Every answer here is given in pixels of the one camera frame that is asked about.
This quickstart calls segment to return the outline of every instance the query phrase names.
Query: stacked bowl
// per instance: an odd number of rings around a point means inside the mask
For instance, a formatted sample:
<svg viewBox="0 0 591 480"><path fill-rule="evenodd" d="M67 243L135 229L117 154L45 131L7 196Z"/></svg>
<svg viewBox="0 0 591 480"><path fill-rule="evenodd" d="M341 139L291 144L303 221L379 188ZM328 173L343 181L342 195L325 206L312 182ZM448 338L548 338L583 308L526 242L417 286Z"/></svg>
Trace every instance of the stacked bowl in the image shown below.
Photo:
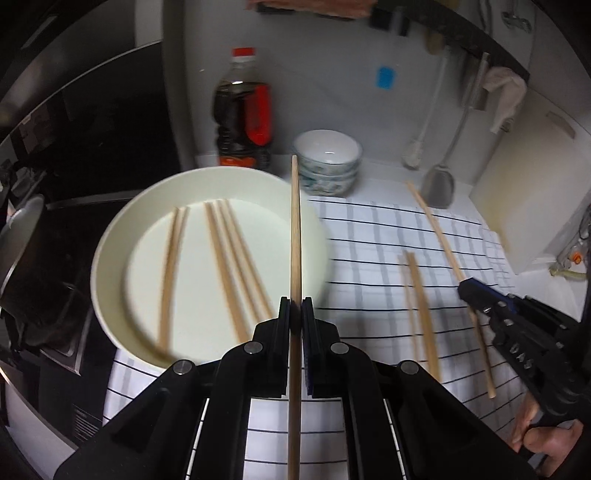
<svg viewBox="0 0 591 480"><path fill-rule="evenodd" d="M300 186L311 195L340 196L357 178L361 145L334 130L310 130L294 141Z"/></svg>

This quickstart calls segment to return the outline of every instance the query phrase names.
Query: plastic bottle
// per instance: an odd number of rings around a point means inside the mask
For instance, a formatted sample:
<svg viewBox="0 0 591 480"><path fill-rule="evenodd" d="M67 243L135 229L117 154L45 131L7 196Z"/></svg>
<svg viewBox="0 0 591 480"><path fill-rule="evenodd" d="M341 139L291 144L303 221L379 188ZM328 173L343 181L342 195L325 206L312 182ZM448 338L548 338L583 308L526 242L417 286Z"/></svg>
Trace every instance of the plastic bottle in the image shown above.
<svg viewBox="0 0 591 480"><path fill-rule="evenodd" d="M235 48L232 68L217 86L213 118L220 165L269 169L270 92L255 63L254 48Z"/></svg>

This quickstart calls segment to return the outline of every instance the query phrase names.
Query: finger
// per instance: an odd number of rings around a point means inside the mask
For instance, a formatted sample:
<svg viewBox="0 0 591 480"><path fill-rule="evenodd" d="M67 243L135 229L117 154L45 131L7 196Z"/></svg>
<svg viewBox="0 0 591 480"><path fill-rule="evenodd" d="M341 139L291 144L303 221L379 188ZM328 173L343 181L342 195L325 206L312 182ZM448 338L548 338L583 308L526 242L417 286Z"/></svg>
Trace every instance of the finger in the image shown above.
<svg viewBox="0 0 591 480"><path fill-rule="evenodd" d="M513 430L507 442L514 451L519 452L525 432L530 427L531 422L538 414L539 410L540 406L536 402L534 396L527 392L524 401L519 406L519 410L515 416Z"/></svg>
<svg viewBox="0 0 591 480"><path fill-rule="evenodd" d="M531 429L525 434L523 443L531 452L548 455L540 468L540 474L550 476L568 457L582 433L583 424L576 420L570 429L558 427Z"/></svg>
<svg viewBox="0 0 591 480"><path fill-rule="evenodd" d="M578 420L575 420L570 430L566 431L570 433L570 436L566 440L566 444L564 445L564 455L549 456L538 469L538 472L542 477L549 477L553 475L554 472L558 469L558 467L562 465L562 462L564 462L564 460L566 459L566 457L568 457L569 453L571 452L575 444L579 441L579 438L583 433L583 424Z"/></svg>

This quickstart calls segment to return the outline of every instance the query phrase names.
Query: wooden chopstick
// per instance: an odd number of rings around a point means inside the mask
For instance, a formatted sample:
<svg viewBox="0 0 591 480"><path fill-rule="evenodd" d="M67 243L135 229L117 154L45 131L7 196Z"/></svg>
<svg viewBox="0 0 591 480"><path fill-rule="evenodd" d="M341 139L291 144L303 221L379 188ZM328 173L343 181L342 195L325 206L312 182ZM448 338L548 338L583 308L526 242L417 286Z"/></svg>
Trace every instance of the wooden chopstick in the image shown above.
<svg viewBox="0 0 591 480"><path fill-rule="evenodd" d="M213 211L213 206L210 202L205 202L205 214L207 217L207 225L209 228L209 235L212 239L213 251L216 257L217 270L219 271L220 278L222 280L222 288L230 310L230 316L234 324L234 330L240 343L245 343L250 340L246 323L242 315L242 309L238 303L238 297L234 288L234 282L230 271L228 269L228 260L222 247L222 241L220 240L220 232L217 225L216 214Z"/></svg>
<svg viewBox="0 0 591 480"><path fill-rule="evenodd" d="M178 224L180 209L175 207L173 220L168 230L168 245L166 248L166 261L164 263L164 275L162 282L162 295L160 297L160 322L158 324L158 338L156 346L161 353L167 355L170 350L170 324L171 324L171 303L174 291L174 276L178 262L183 232L187 223L189 207L183 209L183 216Z"/></svg>
<svg viewBox="0 0 591 480"><path fill-rule="evenodd" d="M441 244L441 247L443 248L443 251L446 254L447 261L450 264L450 266L456 276L456 280L458 283L460 283L461 281L466 279L466 276L464 275L464 272L460 268L460 265L457 262L456 256L453 254L452 249L449 246L449 242L447 241L447 237L443 233L441 226L439 225L439 222L433 216L431 209L427 206L427 204L425 203L425 200L423 200L423 198L421 197L421 194L419 194L419 192L417 191L415 186L408 181L407 187L410 190L410 193L413 194L413 197L417 201L419 206L425 212L425 215L427 215L427 218L429 219L429 222L431 223L431 227L433 228L433 231L437 235L437 238L439 239L439 243ZM486 376L486 388L488 390L488 396L489 396L489 398L495 398L496 397L496 388L495 388L495 382L492 378L491 359L488 356L488 351L486 349L486 343L484 341L484 336L482 334L482 328L480 326L480 322L478 321L478 317L476 315L476 312L474 312L474 310L471 307L468 307L468 315L470 316L470 320L472 321L474 331L476 332L476 340L478 341L478 347L480 347L480 353L482 354L482 359L484 361L484 367L485 367L484 371L485 371L485 376Z"/></svg>
<svg viewBox="0 0 591 480"><path fill-rule="evenodd" d="M421 272L418 269L417 259L412 252L404 252L406 256L410 275L413 279L415 295L417 296L418 317L421 320L423 329L423 346L427 355L429 364L429 373L438 382L441 381L441 370L439 368L439 356L437 355L437 346L435 343L435 333L433 332L433 322L431 321L431 311L427 302L427 296L423 289L423 280Z"/></svg>
<svg viewBox="0 0 591 480"><path fill-rule="evenodd" d="M254 299L251 296L251 292L248 288L248 283L246 282L246 277L244 275L244 271L242 270L242 266L240 264L240 260L238 259L238 247L236 246L236 239L230 233L230 222L231 220L228 218L228 213L224 210L223 204L220 200L215 201L215 206L219 211L222 217L222 226L224 229L224 234L228 239L228 245L230 247L230 252L232 253L232 259L234 261L234 265L236 266L236 270L238 272L238 280L240 282L240 286L242 287L242 291L244 292L244 296L246 297L246 303L248 303L248 307L251 310L252 317L257 321L260 322L261 318L259 317L258 311L256 309L256 305Z"/></svg>
<svg viewBox="0 0 591 480"><path fill-rule="evenodd" d="M258 322L262 320L269 320L272 319L275 314L273 313L273 309L271 308L271 301L269 300L269 295L267 295L267 291L261 281L261 277L258 274L256 266L252 260L252 256L250 251L248 250L248 246L244 241L244 237L240 230L240 226L236 221L236 216L234 215L234 210L232 209L232 205L228 201L228 199L224 199L222 202L222 207L220 210L222 211L222 217L227 218L229 221L230 226L230 237L232 238L232 244L234 248L236 248L242 257L244 264L246 265L247 271L250 273L250 276L253 280L253 284L255 287L255 292L258 296L259 306L262 307L263 312L262 315L255 314L255 318Z"/></svg>
<svg viewBox="0 0 591 480"><path fill-rule="evenodd" d="M300 480L301 437L301 223L297 156L291 158L290 396L287 427L287 478Z"/></svg>
<svg viewBox="0 0 591 480"><path fill-rule="evenodd" d="M402 281L404 282L404 299L406 301L407 310L408 310L408 318L410 320L410 327L413 333L412 341L413 341L413 357L415 361L420 362L420 354L418 350L418 331L417 331L417 324L414 318L414 305L413 305L413 298L410 293L410 282L411 280L408 278L408 266L405 266L406 260L402 255L398 257L398 262L400 263L400 273L402 274Z"/></svg>

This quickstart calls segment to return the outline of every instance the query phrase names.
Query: white cloth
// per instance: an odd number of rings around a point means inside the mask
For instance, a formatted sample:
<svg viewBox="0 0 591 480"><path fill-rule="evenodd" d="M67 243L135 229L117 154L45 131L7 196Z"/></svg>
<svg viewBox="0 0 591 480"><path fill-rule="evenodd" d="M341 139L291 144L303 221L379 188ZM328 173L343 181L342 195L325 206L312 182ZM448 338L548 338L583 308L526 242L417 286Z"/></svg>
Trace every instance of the white cloth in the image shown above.
<svg viewBox="0 0 591 480"><path fill-rule="evenodd" d="M493 67L486 73L482 87L489 92L503 87L491 127L491 132L496 134L502 124L515 115L518 105L525 97L527 85L513 70L507 67Z"/></svg>
<svg viewBox="0 0 591 480"><path fill-rule="evenodd" d="M472 321L457 296L456 277L423 211L414 206L353 203L332 197L309 199L326 227L333 266L326 294L323 299L314 299L316 317L336 324L342 341L363 349L373 360L391 365L408 358L422 361L425 357L421 346L420 358L414 357L413 329L399 265L405 249L414 252L431 308L441 382L486 425L506 438L525 387L491 346L491 329L483 326L496 385L496 398L488 398ZM435 210L435 214L466 275L510 293L514 275L497 234L478 220L445 210ZM114 417L161 373L161 369L117 351L103 422ZM347 480L341 401L309 397L305 378L302 380L301 477ZM244 480L287 478L287 423L287 396L252 400Z"/></svg>

